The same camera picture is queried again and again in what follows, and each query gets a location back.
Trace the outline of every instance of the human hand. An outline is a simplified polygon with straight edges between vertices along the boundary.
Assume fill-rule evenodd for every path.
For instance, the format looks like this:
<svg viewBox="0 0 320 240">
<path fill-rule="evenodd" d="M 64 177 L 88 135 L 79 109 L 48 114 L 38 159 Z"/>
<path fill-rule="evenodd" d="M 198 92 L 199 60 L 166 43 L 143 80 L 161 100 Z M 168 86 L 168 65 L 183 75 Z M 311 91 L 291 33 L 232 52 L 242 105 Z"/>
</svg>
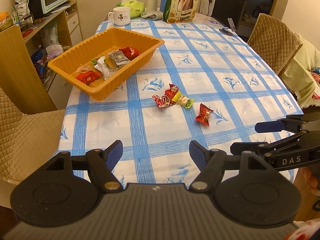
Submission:
<svg viewBox="0 0 320 240">
<path fill-rule="evenodd" d="M 308 189 L 312 194 L 316 194 L 318 190 L 318 179 L 316 176 L 312 175 L 312 171 L 309 167 L 302 167 L 301 174 L 303 175 L 306 184 L 308 185 Z"/>
</svg>

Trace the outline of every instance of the mug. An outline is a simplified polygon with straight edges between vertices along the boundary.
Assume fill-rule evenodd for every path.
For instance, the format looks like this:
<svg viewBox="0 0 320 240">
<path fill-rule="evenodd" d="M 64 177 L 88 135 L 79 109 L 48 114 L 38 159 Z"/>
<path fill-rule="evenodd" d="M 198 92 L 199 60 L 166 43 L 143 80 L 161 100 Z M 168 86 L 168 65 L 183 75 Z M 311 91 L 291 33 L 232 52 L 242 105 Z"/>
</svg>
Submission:
<svg viewBox="0 0 320 240">
<path fill-rule="evenodd" d="M 108 19 L 118 26 L 127 25 L 130 23 L 130 10 L 130 7 L 113 8 L 113 12 L 108 13 Z"/>
</svg>

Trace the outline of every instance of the red wrapped candy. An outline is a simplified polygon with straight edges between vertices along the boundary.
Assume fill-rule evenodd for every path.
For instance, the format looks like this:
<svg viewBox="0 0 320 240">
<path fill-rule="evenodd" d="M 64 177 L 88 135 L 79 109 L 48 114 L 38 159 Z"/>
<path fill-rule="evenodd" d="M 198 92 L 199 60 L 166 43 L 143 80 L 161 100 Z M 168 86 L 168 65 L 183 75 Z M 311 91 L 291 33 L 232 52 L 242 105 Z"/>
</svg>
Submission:
<svg viewBox="0 0 320 240">
<path fill-rule="evenodd" d="M 123 54 L 129 59 L 129 60 L 133 60 L 134 58 L 136 58 L 137 56 L 140 55 L 140 52 L 137 49 L 131 48 L 131 47 L 126 47 L 126 48 L 122 48 L 119 49 L 120 51 L 123 52 Z"/>
<path fill-rule="evenodd" d="M 200 112 L 199 115 L 196 117 L 196 121 L 202 123 L 206 126 L 209 126 L 209 116 L 213 110 L 207 108 L 204 104 L 200 104 Z"/>
<path fill-rule="evenodd" d="M 164 95 L 162 97 L 153 95 L 152 98 L 156 102 L 156 104 L 159 106 L 159 108 L 175 105 L 175 102 L 173 102 L 172 99 L 167 95 Z"/>
<path fill-rule="evenodd" d="M 101 73 L 90 70 L 80 73 L 79 75 L 77 75 L 76 79 L 87 85 L 96 80 L 99 76 L 101 76 Z"/>
<path fill-rule="evenodd" d="M 169 84 L 170 89 L 167 89 L 164 93 L 169 96 L 171 99 L 176 95 L 179 91 L 179 88 L 176 85 Z"/>
</svg>

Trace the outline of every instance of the orange plastic tray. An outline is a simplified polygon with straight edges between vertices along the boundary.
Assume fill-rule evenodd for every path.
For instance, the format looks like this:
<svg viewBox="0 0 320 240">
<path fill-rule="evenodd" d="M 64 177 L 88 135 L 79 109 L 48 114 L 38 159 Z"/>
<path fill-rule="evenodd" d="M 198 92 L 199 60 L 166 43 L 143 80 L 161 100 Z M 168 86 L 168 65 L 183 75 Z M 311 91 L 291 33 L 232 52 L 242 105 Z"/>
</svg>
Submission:
<svg viewBox="0 0 320 240">
<path fill-rule="evenodd" d="M 163 40 L 152 36 L 120 28 L 110 28 L 86 39 L 57 58 L 51 60 L 48 63 L 48 67 L 86 94 L 92 96 L 96 100 L 103 100 L 133 73 L 148 63 L 156 48 L 162 44 L 164 44 Z M 128 46 L 136 48 L 141 54 L 119 69 L 108 79 L 104 80 L 101 75 L 88 85 L 76 79 L 76 76 L 79 74 L 76 70 L 81 65 L 92 65 L 92 59 L 106 56 L 106 62 L 110 66 L 113 66 L 107 53 Z"/>
</svg>

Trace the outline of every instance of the blue and white checkered tablecloth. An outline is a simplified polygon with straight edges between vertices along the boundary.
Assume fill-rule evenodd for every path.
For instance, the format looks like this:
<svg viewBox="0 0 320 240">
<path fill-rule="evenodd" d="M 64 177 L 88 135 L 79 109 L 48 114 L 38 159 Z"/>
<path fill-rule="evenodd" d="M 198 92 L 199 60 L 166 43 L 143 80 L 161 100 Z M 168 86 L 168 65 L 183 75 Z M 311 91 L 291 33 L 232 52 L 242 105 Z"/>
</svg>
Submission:
<svg viewBox="0 0 320 240">
<path fill-rule="evenodd" d="M 99 25 L 97 33 L 111 22 Z M 298 104 L 270 67 L 236 34 L 223 35 L 207 23 L 167 24 L 132 20 L 124 28 L 165 40 L 151 61 L 102 102 L 73 88 L 61 131 L 59 151 L 84 155 L 94 148 L 123 142 L 114 169 L 123 185 L 177 183 L 189 185 L 199 170 L 189 156 L 191 140 L 230 154 L 233 142 L 273 142 L 289 132 L 257 134 L 257 122 L 301 114 Z M 151 98 L 164 95 L 169 83 L 194 98 L 190 109 L 160 109 Z M 200 103 L 214 110 L 210 127 L 195 121 Z M 88 179 L 83 171 L 77 176 Z M 227 171 L 224 179 L 237 174 Z M 284 171 L 293 181 L 295 172 Z"/>
</svg>

